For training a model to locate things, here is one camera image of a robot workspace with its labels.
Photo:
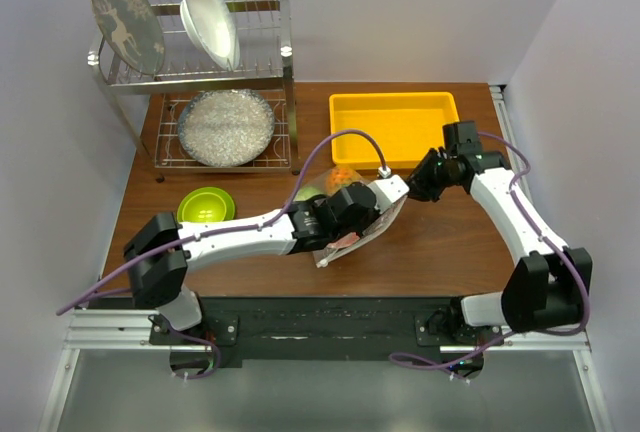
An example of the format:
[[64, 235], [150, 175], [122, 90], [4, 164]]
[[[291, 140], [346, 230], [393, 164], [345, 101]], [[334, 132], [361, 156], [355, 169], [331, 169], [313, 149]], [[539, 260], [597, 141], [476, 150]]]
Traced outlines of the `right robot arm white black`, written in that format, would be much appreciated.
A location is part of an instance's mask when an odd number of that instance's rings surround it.
[[461, 187], [479, 204], [509, 250], [514, 270], [501, 292], [466, 296], [445, 321], [448, 338], [469, 344], [481, 326], [507, 326], [515, 333], [568, 336], [590, 318], [590, 254], [572, 248], [544, 222], [499, 151], [487, 151], [484, 133], [472, 121], [443, 128], [444, 144], [431, 149], [407, 179], [409, 196], [436, 202]]

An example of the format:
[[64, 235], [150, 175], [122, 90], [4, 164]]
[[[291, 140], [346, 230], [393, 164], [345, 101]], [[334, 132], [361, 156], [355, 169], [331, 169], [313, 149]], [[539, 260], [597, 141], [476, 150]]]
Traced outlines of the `white deep plate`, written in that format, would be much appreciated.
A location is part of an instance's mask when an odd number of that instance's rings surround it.
[[239, 67], [239, 36], [225, 0], [182, 0], [180, 18], [198, 50], [224, 70]]

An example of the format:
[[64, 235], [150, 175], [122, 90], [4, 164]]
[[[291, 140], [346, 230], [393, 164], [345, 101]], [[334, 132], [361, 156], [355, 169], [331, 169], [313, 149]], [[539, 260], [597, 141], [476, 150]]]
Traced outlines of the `fake orange pineapple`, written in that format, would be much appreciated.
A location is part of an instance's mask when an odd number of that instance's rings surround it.
[[348, 166], [335, 166], [328, 172], [325, 188], [330, 195], [333, 195], [341, 188], [357, 181], [357, 174], [353, 169]]

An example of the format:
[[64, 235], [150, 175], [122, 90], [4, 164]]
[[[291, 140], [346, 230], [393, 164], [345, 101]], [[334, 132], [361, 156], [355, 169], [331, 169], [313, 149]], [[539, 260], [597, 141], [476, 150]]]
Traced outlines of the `clear zip top bag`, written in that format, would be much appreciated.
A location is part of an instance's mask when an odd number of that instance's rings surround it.
[[288, 209], [291, 252], [310, 252], [318, 268], [327, 266], [383, 234], [408, 193], [398, 175], [370, 181], [349, 166], [333, 167], [304, 184]]

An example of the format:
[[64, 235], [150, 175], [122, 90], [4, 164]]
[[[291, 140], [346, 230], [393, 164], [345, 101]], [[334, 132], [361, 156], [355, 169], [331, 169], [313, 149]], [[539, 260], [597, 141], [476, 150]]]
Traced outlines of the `green plastic bowl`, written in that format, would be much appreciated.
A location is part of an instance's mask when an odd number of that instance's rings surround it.
[[188, 193], [177, 209], [177, 221], [209, 223], [233, 220], [236, 204], [231, 195], [219, 187], [201, 187]]

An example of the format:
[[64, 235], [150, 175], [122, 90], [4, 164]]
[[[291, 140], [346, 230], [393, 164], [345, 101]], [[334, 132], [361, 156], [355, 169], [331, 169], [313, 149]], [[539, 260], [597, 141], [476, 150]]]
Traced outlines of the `speckled glass plate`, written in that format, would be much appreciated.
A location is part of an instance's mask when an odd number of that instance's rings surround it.
[[275, 114], [248, 90], [207, 91], [194, 97], [178, 119], [184, 151], [213, 168], [242, 166], [261, 155], [275, 130]]

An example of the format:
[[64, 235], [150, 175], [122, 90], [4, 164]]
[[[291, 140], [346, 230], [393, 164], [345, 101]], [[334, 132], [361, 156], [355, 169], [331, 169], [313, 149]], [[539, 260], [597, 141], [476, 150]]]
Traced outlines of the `fake watermelon slice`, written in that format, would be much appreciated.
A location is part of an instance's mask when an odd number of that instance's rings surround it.
[[356, 247], [361, 237], [356, 232], [350, 232], [335, 242], [330, 243], [327, 248], [333, 252], [341, 252]]

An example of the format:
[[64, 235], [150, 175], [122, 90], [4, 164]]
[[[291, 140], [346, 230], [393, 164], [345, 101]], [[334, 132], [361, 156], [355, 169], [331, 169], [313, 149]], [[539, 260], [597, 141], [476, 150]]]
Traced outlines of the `yellow plastic tray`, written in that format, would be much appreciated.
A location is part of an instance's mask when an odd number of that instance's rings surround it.
[[393, 169], [414, 168], [444, 145], [443, 127], [459, 120], [449, 92], [351, 93], [329, 98], [330, 130], [371, 136]]

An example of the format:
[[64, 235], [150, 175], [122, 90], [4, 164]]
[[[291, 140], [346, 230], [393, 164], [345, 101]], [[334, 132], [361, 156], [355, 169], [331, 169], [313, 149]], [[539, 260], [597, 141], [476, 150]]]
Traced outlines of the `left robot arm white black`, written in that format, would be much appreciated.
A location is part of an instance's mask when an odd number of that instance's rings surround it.
[[185, 344], [200, 342], [207, 320], [185, 277], [210, 265], [263, 255], [324, 249], [352, 233], [360, 236], [382, 215], [371, 184], [355, 182], [332, 195], [294, 199], [264, 216], [186, 226], [171, 220], [147, 243], [135, 239], [127, 251], [134, 307], [154, 309]]

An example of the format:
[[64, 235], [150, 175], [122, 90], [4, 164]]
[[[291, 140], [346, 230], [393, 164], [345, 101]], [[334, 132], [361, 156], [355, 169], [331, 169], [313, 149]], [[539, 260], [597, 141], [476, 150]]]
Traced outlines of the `metal dish rack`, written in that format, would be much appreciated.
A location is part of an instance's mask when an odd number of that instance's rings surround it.
[[237, 69], [220, 67], [195, 49], [176, 3], [154, 8], [167, 47], [163, 68], [155, 75], [125, 64], [101, 32], [92, 38], [87, 62], [93, 78], [157, 181], [168, 173], [213, 172], [213, 167], [191, 158], [178, 138], [184, 107], [193, 96], [211, 90], [251, 90], [274, 113], [274, 132], [266, 149], [233, 167], [233, 172], [300, 171], [291, 4], [287, 0], [234, 0], [228, 7], [240, 41]]

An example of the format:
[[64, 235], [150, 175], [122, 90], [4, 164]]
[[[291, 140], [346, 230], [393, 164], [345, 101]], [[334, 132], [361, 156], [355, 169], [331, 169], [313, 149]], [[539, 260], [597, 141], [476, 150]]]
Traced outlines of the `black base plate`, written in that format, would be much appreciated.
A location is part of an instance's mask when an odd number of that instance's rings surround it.
[[384, 361], [408, 352], [434, 361], [442, 348], [476, 347], [498, 336], [473, 327], [449, 297], [204, 298], [191, 335], [213, 342], [224, 368], [249, 360]]

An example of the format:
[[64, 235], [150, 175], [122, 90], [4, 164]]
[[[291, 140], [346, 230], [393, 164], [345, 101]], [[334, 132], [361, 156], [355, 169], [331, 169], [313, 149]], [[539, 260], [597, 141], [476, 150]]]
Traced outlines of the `grey deer pattern plate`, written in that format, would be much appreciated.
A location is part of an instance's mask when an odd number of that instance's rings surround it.
[[98, 28], [114, 53], [133, 70], [156, 75], [165, 60], [160, 23], [148, 0], [90, 0]]

